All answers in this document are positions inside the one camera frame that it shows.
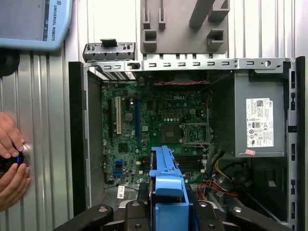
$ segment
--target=barcode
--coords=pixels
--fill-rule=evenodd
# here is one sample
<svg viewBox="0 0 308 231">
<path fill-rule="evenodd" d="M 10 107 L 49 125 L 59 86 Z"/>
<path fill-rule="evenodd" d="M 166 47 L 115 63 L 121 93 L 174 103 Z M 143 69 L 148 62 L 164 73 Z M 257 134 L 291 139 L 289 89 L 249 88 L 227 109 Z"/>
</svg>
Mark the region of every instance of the barcode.
<svg viewBox="0 0 308 231">
<path fill-rule="evenodd" d="M 117 190 L 118 199 L 124 199 L 124 191 L 125 191 L 125 186 L 120 185 Z"/>
<path fill-rule="evenodd" d="M 263 107 L 263 100 L 257 100 L 257 107 Z"/>
</svg>

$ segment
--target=dell logo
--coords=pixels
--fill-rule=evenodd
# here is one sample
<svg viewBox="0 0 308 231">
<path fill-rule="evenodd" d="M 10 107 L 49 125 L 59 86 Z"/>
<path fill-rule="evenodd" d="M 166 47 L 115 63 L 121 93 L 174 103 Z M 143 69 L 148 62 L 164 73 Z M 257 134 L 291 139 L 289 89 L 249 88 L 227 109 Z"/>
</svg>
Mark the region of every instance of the dell logo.
<svg viewBox="0 0 308 231">
<path fill-rule="evenodd" d="M 173 96 L 174 100 L 185 100 L 185 96 Z"/>
</svg>

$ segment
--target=chip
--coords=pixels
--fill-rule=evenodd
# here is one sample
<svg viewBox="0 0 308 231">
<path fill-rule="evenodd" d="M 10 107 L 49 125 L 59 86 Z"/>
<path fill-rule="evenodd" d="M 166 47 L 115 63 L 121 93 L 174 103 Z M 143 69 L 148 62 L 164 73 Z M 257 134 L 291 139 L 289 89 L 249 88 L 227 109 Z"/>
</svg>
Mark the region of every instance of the chip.
<svg viewBox="0 0 308 231">
<path fill-rule="evenodd" d="M 119 143 L 119 152 L 120 153 L 127 153 L 128 145 L 127 143 Z"/>
<path fill-rule="evenodd" d="M 180 128 L 176 125 L 163 125 L 161 127 L 162 143 L 178 143 L 180 137 Z"/>
</svg>

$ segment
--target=blue pci express slot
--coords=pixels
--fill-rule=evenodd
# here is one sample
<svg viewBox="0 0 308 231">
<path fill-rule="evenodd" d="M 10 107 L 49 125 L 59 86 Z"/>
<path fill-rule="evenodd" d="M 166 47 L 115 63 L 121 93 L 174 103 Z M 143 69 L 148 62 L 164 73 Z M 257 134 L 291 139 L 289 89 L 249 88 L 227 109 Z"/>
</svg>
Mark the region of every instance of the blue pci express slot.
<svg viewBox="0 0 308 231">
<path fill-rule="evenodd" d="M 137 147 L 140 147 L 139 100 L 134 99 L 134 127 Z"/>
</svg>

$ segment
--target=blue connector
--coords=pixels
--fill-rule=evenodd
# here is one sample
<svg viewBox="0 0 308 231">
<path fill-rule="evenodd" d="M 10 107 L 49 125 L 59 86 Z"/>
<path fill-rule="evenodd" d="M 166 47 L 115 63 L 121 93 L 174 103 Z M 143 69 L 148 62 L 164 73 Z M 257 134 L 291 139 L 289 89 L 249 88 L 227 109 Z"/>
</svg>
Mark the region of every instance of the blue connector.
<svg viewBox="0 0 308 231">
<path fill-rule="evenodd" d="M 115 165 L 123 165 L 123 161 L 122 160 L 116 160 Z"/>
<path fill-rule="evenodd" d="M 122 171 L 122 170 L 114 170 L 114 171 L 112 172 L 112 174 L 113 174 L 114 176 L 119 177 L 119 176 L 122 176 L 122 175 L 123 175 L 123 171 Z"/>
</svg>

